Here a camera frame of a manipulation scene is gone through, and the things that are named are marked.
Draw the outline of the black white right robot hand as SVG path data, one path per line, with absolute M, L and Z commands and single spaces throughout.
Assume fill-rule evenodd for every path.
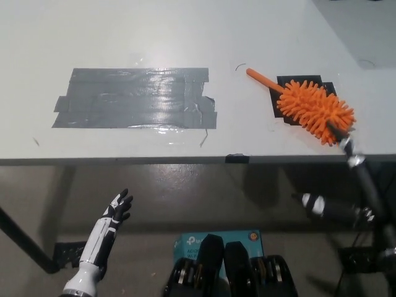
M 329 220 L 345 226 L 355 226 L 361 215 L 359 207 L 337 202 L 322 195 L 296 193 L 291 196 L 302 205 L 309 218 Z

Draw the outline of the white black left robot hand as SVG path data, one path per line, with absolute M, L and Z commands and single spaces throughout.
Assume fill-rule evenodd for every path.
M 121 191 L 97 220 L 86 242 L 80 262 L 93 264 L 100 269 L 106 267 L 116 233 L 131 215 L 129 210 L 133 196 L 129 196 L 128 192 L 128 189 Z

